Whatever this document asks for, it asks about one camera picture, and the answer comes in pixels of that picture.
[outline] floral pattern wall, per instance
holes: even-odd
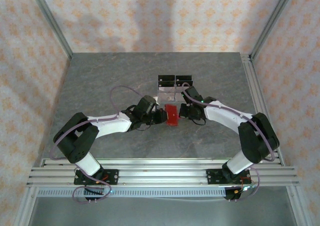
[[[68,58],[34,0],[0,0],[0,225],[41,156]]]
[[[320,0],[290,0],[254,62],[288,165],[320,225]]]
[[[279,0],[46,0],[75,53],[250,54]]]

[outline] marble surface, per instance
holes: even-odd
[[[49,156],[52,138],[77,112],[86,116],[115,113],[110,89],[130,86],[143,95],[157,95],[158,75],[192,75],[205,98],[212,96],[227,106],[254,113],[246,74],[239,53],[75,53],[58,102],[43,158]],[[118,88],[112,99],[120,110],[140,97]],[[95,140],[90,152],[96,158],[231,158],[240,150],[239,136],[213,121],[198,126],[190,120],[179,125],[153,125],[146,131],[114,133]],[[56,156],[62,156],[56,150]]]

